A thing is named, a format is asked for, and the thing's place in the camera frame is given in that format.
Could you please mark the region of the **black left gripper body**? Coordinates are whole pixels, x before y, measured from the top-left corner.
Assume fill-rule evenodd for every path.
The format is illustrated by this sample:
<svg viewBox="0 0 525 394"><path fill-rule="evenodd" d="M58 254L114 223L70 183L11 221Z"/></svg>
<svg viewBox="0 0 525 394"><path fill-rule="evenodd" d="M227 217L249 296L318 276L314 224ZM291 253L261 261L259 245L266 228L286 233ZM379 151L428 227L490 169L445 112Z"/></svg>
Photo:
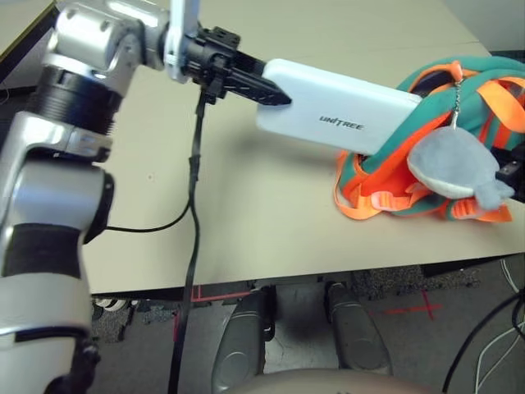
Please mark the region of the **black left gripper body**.
<svg viewBox="0 0 525 394"><path fill-rule="evenodd" d="M214 105L226 96L225 81L231 74L240 36L221 27L199 26L189 41L186 53L186 75L200 87L205 102Z"/></svg>

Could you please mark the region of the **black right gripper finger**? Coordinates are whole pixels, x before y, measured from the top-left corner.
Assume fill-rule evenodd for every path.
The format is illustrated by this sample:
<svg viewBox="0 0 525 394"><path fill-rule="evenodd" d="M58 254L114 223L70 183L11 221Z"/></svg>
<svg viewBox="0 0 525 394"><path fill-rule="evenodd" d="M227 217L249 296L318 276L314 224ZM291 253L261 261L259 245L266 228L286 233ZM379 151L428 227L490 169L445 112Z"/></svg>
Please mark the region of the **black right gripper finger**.
<svg viewBox="0 0 525 394"><path fill-rule="evenodd" d="M507 165L511 162L523 163L525 160L525 143L522 142L512 149L493 147L491 153L499 165Z"/></svg>
<svg viewBox="0 0 525 394"><path fill-rule="evenodd" d="M524 163L511 161L506 163L497 173L496 179L511 187L515 193L521 189L524 179Z"/></svg>

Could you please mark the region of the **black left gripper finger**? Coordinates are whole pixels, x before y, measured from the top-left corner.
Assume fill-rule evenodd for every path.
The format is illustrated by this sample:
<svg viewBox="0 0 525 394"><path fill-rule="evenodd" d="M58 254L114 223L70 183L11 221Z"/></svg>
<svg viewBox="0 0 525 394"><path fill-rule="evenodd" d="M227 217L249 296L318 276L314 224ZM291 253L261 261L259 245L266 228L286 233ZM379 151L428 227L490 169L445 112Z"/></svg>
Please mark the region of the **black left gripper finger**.
<svg viewBox="0 0 525 394"><path fill-rule="evenodd" d="M260 76L233 72L224 82L224 90L264 106L292 103L291 98L273 82Z"/></svg>
<svg viewBox="0 0 525 394"><path fill-rule="evenodd" d="M237 51L235 54L235 68L248 74L262 76L266 63L256 57Z"/></svg>

